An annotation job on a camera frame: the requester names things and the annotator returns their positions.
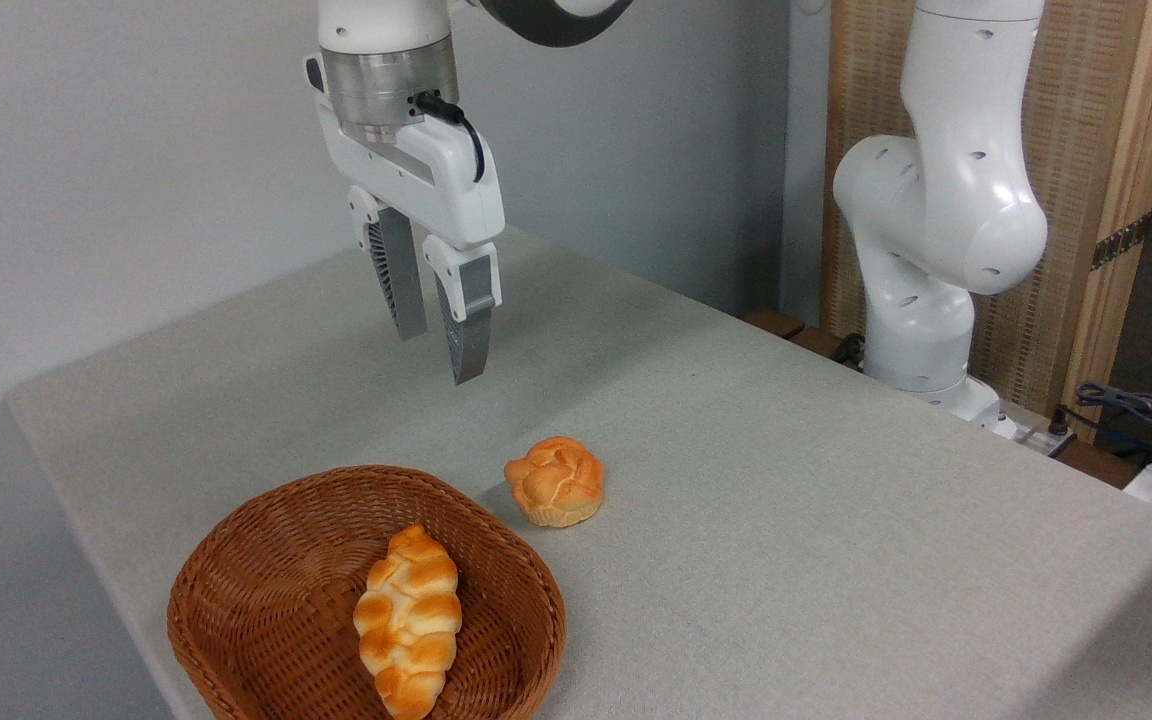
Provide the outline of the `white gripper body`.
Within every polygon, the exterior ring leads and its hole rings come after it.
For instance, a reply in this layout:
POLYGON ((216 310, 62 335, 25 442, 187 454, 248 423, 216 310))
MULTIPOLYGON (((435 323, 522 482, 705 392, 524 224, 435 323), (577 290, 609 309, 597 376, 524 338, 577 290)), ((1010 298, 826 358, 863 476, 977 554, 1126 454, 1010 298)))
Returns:
POLYGON ((387 141, 346 132, 325 88, 314 88, 317 118, 329 159, 379 204, 401 211, 456 249, 493 240, 506 227, 503 202, 488 142, 482 138, 484 173, 470 132, 439 118, 420 119, 387 141))

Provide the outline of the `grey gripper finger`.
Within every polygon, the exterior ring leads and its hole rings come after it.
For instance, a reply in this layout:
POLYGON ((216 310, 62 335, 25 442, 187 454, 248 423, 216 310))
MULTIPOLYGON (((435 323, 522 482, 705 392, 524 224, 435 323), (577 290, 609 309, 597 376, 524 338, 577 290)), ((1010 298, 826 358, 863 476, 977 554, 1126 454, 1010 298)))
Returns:
POLYGON ((429 331, 410 219, 358 185, 349 188, 349 214, 376 270, 381 295, 401 340, 429 331))
POLYGON ((460 386, 482 376, 488 361, 492 314, 502 302, 497 247, 485 242, 458 250, 430 234, 422 255, 435 276, 453 381, 460 386))

